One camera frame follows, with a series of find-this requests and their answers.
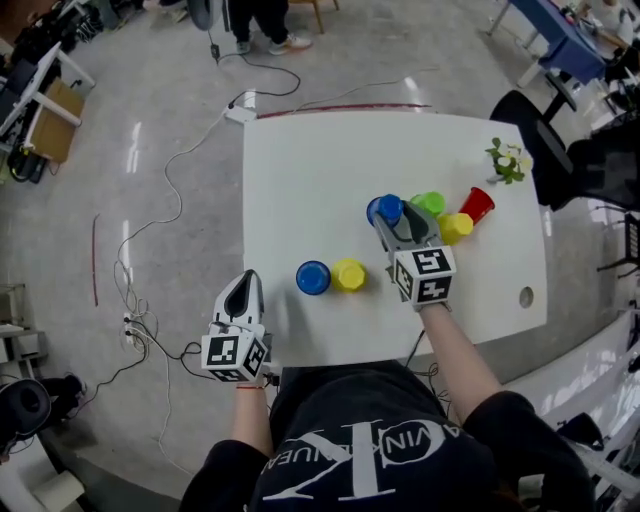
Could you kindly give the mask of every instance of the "white cable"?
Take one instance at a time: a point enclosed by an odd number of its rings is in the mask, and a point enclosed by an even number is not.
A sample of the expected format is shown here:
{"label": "white cable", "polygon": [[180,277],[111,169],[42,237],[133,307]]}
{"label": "white cable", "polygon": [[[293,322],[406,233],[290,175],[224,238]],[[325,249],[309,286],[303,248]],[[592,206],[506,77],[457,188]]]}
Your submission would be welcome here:
{"label": "white cable", "polygon": [[[168,219],[152,220],[150,222],[147,222],[142,227],[140,227],[136,231],[134,231],[134,233],[132,235],[130,235],[129,237],[125,238],[122,241],[122,243],[120,244],[120,246],[118,247],[116,261],[113,264],[113,280],[114,280],[114,283],[116,285],[116,288],[118,289],[118,293],[120,294],[120,297],[122,298],[122,302],[124,302],[125,307],[131,313],[131,320],[139,321],[139,322],[144,324],[144,317],[146,315],[150,315],[155,319],[155,323],[156,323],[155,335],[156,336],[158,335],[158,331],[160,329],[158,317],[149,310],[149,301],[147,301],[146,299],[143,299],[143,298],[138,298],[137,294],[135,293],[135,291],[134,291],[134,289],[132,287],[131,274],[129,273],[129,269],[124,265],[124,262],[122,261],[122,258],[121,258],[122,248],[124,247],[124,245],[126,243],[128,243],[130,240],[135,238],[137,235],[139,235],[142,231],[147,229],[149,226],[152,226],[154,224],[169,224],[169,223],[174,222],[175,220],[178,220],[180,218],[180,216],[182,215],[182,196],[180,195],[180,192],[178,192],[178,189],[171,182],[171,178],[169,178],[169,174],[168,174],[169,165],[171,164],[171,162],[173,162],[179,156],[187,155],[187,154],[192,153],[193,151],[195,151],[197,148],[199,148],[202,145],[202,143],[205,140],[207,140],[207,138],[209,137],[209,135],[211,134],[213,129],[216,127],[216,125],[220,122],[220,120],[224,117],[225,111],[226,111],[226,108],[224,110],[222,110],[222,112],[220,112],[220,115],[218,115],[218,117],[215,119],[215,121],[207,128],[207,130],[205,131],[204,135],[200,138],[200,140],[198,140],[198,142],[196,142],[189,149],[187,149],[185,151],[180,151],[180,152],[174,154],[173,156],[171,156],[171,158],[169,158],[169,160],[167,160],[167,163],[164,165],[164,178],[167,181],[167,183],[169,184],[169,187],[171,188],[173,193],[178,198],[178,211],[177,211],[177,213],[173,217],[170,217]],[[118,268],[122,269],[122,272],[123,272],[123,275],[124,275],[124,281],[125,281],[125,285],[126,285],[126,289],[125,289],[124,292],[123,292],[123,289],[118,284],[118,276],[117,276]],[[130,297],[133,299],[133,305],[130,305]],[[135,332],[136,336],[140,336],[140,340],[143,340],[142,343],[145,344],[145,345],[149,345],[150,343],[154,343],[155,342],[155,340],[153,340],[153,338],[148,336],[146,333],[142,332],[139,329],[136,329],[135,327],[133,327],[131,325],[127,325],[127,329],[132,331],[132,332]],[[132,343],[134,349],[137,352],[139,352],[138,344],[140,342],[134,338],[134,341],[132,341],[131,343]],[[165,432],[167,431],[167,426],[169,425],[169,418],[171,417],[171,410],[172,410],[172,408],[171,408],[171,376],[170,376],[170,371],[169,371],[169,356],[164,352],[164,350],[162,350],[162,347],[160,347],[160,345],[158,345],[158,348],[164,354],[166,367],[167,367],[167,406],[168,406],[167,416],[165,417],[164,425],[162,427],[162,432],[160,433],[160,437],[158,438],[158,446],[160,448],[160,451],[162,452],[162,455],[164,455],[165,459],[167,459],[167,461],[171,465],[173,465],[174,467],[178,468],[180,471],[183,471],[184,473],[186,473],[186,474],[188,474],[190,476],[193,476],[193,473],[191,473],[187,469],[183,468],[179,464],[175,463],[173,460],[171,460],[171,458],[167,455],[164,447],[162,446],[162,439],[163,439],[163,437],[165,435]]]}
{"label": "white cable", "polygon": [[162,427],[162,432],[160,433],[160,437],[158,438],[158,446],[160,447],[160,451],[162,452],[162,455],[164,455],[164,458],[167,459],[173,466],[178,468],[180,471],[186,473],[187,475],[193,476],[193,473],[191,473],[191,471],[183,468],[177,462],[172,461],[171,457],[169,457],[167,455],[167,452],[164,451],[164,446],[162,446],[162,438],[164,437],[164,434],[167,431],[167,426],[169,425],[169,418],[171,417],[171,376],[169,374],[169,356],[167,356],[167,354],[164,354],[164,359],[165,359],[165,363],[167,365],[167,407],[168,407],[168,410],[167,410],[167,416],[164,419],[164,426]]}
{"label": "white cable", "polygon": [[[209,137],[209,134],[216,127],[216,125],[220,122],[220,120],[224,117],[225,110],[226,109],[224,109],[224,110],[222,110],[222,112],[220,112],[220,115],[209,126],[209,128],[207,128],[207,130],[205,131],[204,135],[200,138],[200,140],[198,142],[196,142],[189,149],[187,149],[185,151],[180,151],[180,152],[174,154],[171,158],[169,158],[169,160],[167,160],[167,163],[164,165],[164,178],[167,181],[167,183],[169,184],[169,187],[171,187],[171,190],[173,191],[173,193],[178,198],[178,212],[173,217],[171,217],[169,219],[152,220],[152,221],[147,222],[142,227],[140,227],[136,231],[134,231],[132,235],[130,235],[129,237],[125,238],[122,241],[122,243],[120,244],[120,246],[118,247],[118,253],[117,253],[116,261],[113,264],[113,280],[114,280],[114,282],[116,284],[116,288],[118,289],[118,293],[120,294],[120,297],[122,298],[122,301],[124,302],[126,308],[129,310],[130,313],[132,313],[133,315],[136,315],[137,318],[141,318],[145,314],[149,313],[149,311],[148,311],[149,302],[146,301],[146,299],[138,299],[138,296],[136,295],[135,291],[133,290],[133,288],[131,286],[131,275],[129,274],[129,269],[124,265],[124,262],[122,261],[122,259],[120,257],[120,253],[122,252],[122,248],[124,247],[124,245],[127,242],[129,242],[130,240],[135,238],[137,235],[139,235],[142,231],[147,229],[149,226],[153,226],[154,224],[169,224],[169,223],[174,222],[174,221],[176,221],[176,220],[178,220],[180,218],[180,216],[182,215],[182,196],[180,195],[180,192],[178,192],[176,187],[171,182],[171,179],[169,178],[169,174],[168,174],[169,164],[171,164],[171,162],[173,162],[179,156],[187,155],[189,153],[192,153],[196,149],[198,149],[202,145],[202,143],[205,140],[207,140],[207,137]],[[120,288],[120,285],[118,284],[118,277],[117,277],[118,267],[120,267],[122,269],[122,272],[124,274],[124,279],[125,279],[125,284],[126,284],[126,293],[123,293],[122,288]],[[129,306],[129,297],[130,296],[134,300],[134,306],[133,307]],[[144,310],[144,312],[141,312],[139,310],[139,308],[140,308],[140,304],[141,304],[141,302],[143,300],[145,300],[145,302],[147,303],[147,308]]]}
{"label": "white cable", "polygon": [[306,103],[303,103],[302,105],[296,107],[295,109],[293,109],[291,112],[287,112],[286,115],[291,115],[291,114],[295,114],[298,110],[300,110],[303,107],[306,107],[308,105],[316,105],[317,103],[324,103],[325,101],[331,101],[331,100],[339,100],[340,98],[344,98],[345,96],[351,94],[352,92],[356,92],[359,91],[360,89],[364,89],[366,87],[376,87],[378,85],[395,85],[397,83],[402,82],[403,80],[406,80],[407,78],[413,76],[413,75],[417,75],[418,73],[424,73],[426,71],[438,71],[440,69],[440,66],[431,66],[428,68],[424,68],[424,69],[418,69],[414,72],[412,72],[410,75],[404,76],[398,80],[393,80],[392,82],[373,82],[370,84],[365,84],[365,85],[361,85],[359,87],[356,87],[355,89],[351,89],[347,92],[344,92],[342,94],[340,94],[339,96],[333,96],[331,98],[325,98],[323,100],[315,100],[315,101],[307,101]]}

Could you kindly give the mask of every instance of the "yellow cup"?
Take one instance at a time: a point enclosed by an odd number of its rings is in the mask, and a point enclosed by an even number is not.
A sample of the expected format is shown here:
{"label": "yellow cup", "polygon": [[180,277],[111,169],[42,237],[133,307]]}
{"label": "yellow cup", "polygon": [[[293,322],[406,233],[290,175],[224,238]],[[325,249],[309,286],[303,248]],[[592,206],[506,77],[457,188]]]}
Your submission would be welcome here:
{"label": "yellow cup", "polygon": [[473,231],[473,220],[466,213],[441,215],[438,224],[445,245],[455,245]]}
{"label": "yellow cup", "polygon": [[345,258],[338,261],[331,269],[331,282],[341,292],[357,292],[366,281],[367,271],[357,260]]}

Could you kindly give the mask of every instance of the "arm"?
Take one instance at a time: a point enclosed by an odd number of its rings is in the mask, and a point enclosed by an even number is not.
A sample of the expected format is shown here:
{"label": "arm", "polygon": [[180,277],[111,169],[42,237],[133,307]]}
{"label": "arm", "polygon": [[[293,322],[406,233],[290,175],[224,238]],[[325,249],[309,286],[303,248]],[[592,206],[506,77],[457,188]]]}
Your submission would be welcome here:
{"label": "arm", "polygon": [[502,386],[444,306],[426,306],[420,311],[420,318],[451,403],[464,423],[476,407],[502,391]]}
{"label": "arm", "polygon": [[515,492],[520,477],[544,474],[544,510],[594,510],[580,459],[525,398],[502,389],[449,311],[433,304],[420,317],[465,431],[491,449],[501,478]]}
{"label": "arm", "polygon": [[236,409],[231,439],[252,446],[267,457],[273,456],[267,397],[264,389],[236,388]]}
{"label": "arm", "polygon": [[273,455],[267,398],[261,381],[236,388],[231,439],[211,449],[180,505],[180,512],[243,510],[264,465]]}

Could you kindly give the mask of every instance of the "green cup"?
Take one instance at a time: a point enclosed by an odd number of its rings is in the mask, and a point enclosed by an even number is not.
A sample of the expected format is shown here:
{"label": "green cup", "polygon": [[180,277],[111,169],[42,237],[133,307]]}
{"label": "green cup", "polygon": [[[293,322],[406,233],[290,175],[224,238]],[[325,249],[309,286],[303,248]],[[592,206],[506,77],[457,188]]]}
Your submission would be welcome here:
{"label": "green cup", "polygon": [[434,217],[440,215],[446,206],[444,197],[438,192],[418,194],[417,196],[413,196],[409,202],[422,208],[425,212],[430,213]]}

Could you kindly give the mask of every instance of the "blue table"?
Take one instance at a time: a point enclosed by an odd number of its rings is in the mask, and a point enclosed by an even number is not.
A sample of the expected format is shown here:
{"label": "blue table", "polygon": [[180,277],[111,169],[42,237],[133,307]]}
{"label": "blue table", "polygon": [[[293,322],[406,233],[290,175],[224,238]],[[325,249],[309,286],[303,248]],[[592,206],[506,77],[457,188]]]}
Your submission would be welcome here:
{"label": "blue table", "polygon": [[493,34],[511,4],[526,16],[536,31],[549,43],[547,53],[525,73],[518,85],[524,87],[535,76],[534,68],[539,69],[537,66],[566,71],[583,84],[604,76],[606,64],[602,57],[585,40],[586,36],[569,23],[550,0],[508,0],[489,29],[489,35]]}

